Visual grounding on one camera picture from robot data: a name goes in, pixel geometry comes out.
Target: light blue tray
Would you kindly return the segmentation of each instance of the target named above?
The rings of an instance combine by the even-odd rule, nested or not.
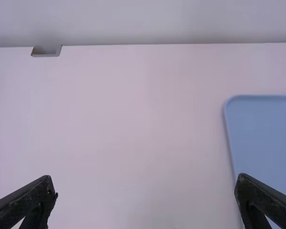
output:
[[[286,195],[286,96],[233,97],[225,123],[235,180],[247,173]]]

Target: white table surface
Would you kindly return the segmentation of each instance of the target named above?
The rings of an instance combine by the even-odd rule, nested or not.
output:
[[[49,174],[51,229],[241,228],[223,121],[286,94],[286,44],[0,48],[0,198]]]

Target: white wall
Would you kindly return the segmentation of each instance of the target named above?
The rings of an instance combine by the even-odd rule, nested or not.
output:
[[[286,42],[286,1],[0,0],[0,46]]]

